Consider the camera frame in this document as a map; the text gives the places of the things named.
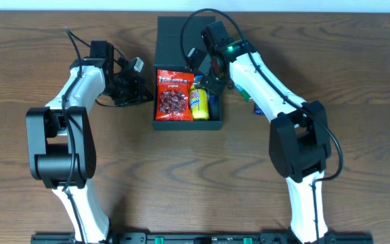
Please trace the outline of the blue Eclipse mint pack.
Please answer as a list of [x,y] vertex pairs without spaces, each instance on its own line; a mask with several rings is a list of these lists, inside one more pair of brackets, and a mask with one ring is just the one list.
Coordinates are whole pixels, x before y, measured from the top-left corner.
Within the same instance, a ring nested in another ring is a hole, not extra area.
[[209,105],[210,112],[213,112],[215,110],[216,101],[217,101],[217,96],[215,94],[208,95],[208,105]]

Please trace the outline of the yellow Mentos candy roll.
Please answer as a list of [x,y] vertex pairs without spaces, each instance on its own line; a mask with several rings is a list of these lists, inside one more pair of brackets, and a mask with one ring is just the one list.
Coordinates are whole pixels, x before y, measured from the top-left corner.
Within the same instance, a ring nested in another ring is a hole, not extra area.
[[201,88],[190,88],[190,110],[194,120],[209,119],[209,105],[207,91]]

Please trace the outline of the red dried fruit bag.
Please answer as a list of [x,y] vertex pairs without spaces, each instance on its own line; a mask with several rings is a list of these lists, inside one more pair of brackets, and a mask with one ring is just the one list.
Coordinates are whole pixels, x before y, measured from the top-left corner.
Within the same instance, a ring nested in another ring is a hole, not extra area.
[[157,70],[157,121],[193,121],[189,108],[193,73]]

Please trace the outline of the green gum pack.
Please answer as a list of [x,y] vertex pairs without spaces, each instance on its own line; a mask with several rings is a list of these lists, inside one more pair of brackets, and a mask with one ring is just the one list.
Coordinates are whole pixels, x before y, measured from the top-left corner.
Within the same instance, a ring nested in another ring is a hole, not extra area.
[[234,84],[234,87],[238,90],[239,94],[243,97],[245,102],[248,102],[251,99],[251,96],[248,94],[248,92],[239,86],[238,84]]

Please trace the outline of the purple Dairy Milk bar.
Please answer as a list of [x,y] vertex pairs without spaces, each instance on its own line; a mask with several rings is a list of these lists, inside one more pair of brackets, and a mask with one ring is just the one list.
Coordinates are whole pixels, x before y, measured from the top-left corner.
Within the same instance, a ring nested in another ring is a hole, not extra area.
[[261,108],[257,104],[254,104],[253,114],[254,115],[264,115],[264,112],[261,110]]

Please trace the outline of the black cardboard box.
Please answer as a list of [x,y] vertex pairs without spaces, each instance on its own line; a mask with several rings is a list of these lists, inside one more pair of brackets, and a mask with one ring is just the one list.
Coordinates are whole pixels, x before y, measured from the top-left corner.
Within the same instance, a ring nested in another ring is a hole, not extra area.
[[[188,72],[181,54],[179,36],[186,17],[159,16],[154,59],[155,70]],[[205,44],[201,31],[216,21],[214,16],[195,16],[186,25],[183,34],[183,48],[189,52],[193,47],[204,51]],[[207,121],[152,121],[155,130],[220,130],[223,125],[222,97],[217,95],[214,103],[209,105]]]

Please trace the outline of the blue Oreo cookie pack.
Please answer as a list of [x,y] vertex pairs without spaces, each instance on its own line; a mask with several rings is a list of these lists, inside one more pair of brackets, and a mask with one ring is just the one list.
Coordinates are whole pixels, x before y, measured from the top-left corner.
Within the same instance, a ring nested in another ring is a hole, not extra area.
[[193,84],[194,84],[194,85],[201,85],[203,79],[204,79],[204,76],[203,76],[203,75],[196,75],[196,76],[194,77],[194,82],[193,82]]

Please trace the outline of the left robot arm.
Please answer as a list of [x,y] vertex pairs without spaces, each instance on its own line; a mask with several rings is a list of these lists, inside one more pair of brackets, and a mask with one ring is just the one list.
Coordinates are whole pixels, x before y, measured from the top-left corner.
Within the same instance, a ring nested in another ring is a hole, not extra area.
[[69,235],[34,235],[34,243],[122,243],[92,180],[97,157],[89,112],[101,95],[120,107],[151,101],[139,76],[143,66],[140,58],[76,60],[59,94],[27,111],[30,173],[59,198],[74,227]]

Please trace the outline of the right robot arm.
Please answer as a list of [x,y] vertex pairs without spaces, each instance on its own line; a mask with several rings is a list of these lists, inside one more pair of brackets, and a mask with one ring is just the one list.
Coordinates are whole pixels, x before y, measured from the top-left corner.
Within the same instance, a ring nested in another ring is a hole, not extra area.
[[292,233],[301,243],[321,240],[328,227],[320,185],[334,141],[325,108],[290,91],[250,43],[233,41],[208,44],[206,48],[214,81],[233,81],[269,121],[269,157],[288,186]]

